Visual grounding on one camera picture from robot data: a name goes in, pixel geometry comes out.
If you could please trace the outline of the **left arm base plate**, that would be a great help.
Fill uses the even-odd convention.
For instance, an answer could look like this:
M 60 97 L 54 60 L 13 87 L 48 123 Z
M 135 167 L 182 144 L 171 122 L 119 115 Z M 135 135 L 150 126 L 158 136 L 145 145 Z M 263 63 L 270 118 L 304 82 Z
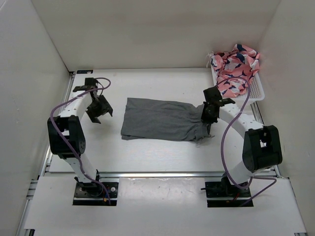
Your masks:
M 93 183 L 92 187 L 85 188 L 82 184 L 76 183 L 72 204 L 74 206 L 116 206 L 118 199 L 119 183 L 103 182 L 107 191 L 100 185 Z

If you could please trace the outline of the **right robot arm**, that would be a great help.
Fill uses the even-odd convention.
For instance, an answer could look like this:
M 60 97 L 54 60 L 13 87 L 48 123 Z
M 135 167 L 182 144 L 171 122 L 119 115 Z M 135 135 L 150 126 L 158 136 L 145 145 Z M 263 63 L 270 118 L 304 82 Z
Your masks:
M 283 161 L 279 131 L 274 125 L 263 125 L 243 113 L 235 101 L 223 98 L 217 87 L 203 91 L 205 102 L 201 119 L 213 124 L 219 119 L 228 123 L 223 132 L 220 153 L 224 168 L 221 191 L 233 196 L 239 189 L 247 189 L 257 172 L 279 165 Z M 243 138 L 242 160 L 232 169 L 227 167 L 224 141 L 229 128 Z

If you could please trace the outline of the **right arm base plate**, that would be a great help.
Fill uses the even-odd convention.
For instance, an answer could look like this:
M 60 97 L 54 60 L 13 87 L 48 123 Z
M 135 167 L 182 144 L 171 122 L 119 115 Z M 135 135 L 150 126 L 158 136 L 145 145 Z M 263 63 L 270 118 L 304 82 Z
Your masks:
M 208 208 L 253 207 L 249 188 L 242 190 L 234 185 L 224 186 L 220 181 L 208 181 L 200 190 L 206 193 Z

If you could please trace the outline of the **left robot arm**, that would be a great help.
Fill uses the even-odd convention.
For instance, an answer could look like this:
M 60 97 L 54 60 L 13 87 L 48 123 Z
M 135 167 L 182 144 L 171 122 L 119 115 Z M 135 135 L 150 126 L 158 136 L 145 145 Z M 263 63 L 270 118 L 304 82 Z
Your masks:
M 100 124 L 100 116 L 113 115 L 113 108 L 103 95 L 110 86 L 111 81 L 105 77 L 86 78 L 83 85 L 73 89 L 68 101 L 52 109 L 47 120 L 51 152 L 72 167 L 77 182 L 87 184 L 86 191 L 93 197 L 102 194 L 103 184 L 85 154 L 81 119 L 86 114 L 92 123 Z

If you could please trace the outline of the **grey shorts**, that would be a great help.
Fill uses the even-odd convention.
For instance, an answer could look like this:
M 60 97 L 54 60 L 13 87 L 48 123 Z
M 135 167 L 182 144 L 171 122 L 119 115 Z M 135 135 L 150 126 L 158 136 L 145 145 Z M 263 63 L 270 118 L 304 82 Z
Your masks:
M 202 112 L 203 105 L 128 98 L 121 137 L 123 140 L 198 142 L 211 137 L 211 125 L 202 122 Z

